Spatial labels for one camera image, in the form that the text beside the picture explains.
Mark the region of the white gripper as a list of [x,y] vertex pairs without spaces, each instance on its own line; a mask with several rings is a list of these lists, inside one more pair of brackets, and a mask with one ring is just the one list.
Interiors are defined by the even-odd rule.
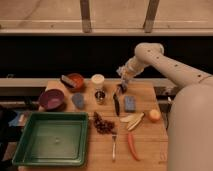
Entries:
[[134,73],[126,66],[120,66],[116,72],[123,80],[130,80],[134,77]]

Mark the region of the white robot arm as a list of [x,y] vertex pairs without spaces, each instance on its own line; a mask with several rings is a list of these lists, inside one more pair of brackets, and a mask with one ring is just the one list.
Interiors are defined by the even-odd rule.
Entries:
[[124,84],[152,66],[179,87],[169,114],[167,171],[213,171],[213,75],[164,55],[160,43],[140,43],[118,68]]

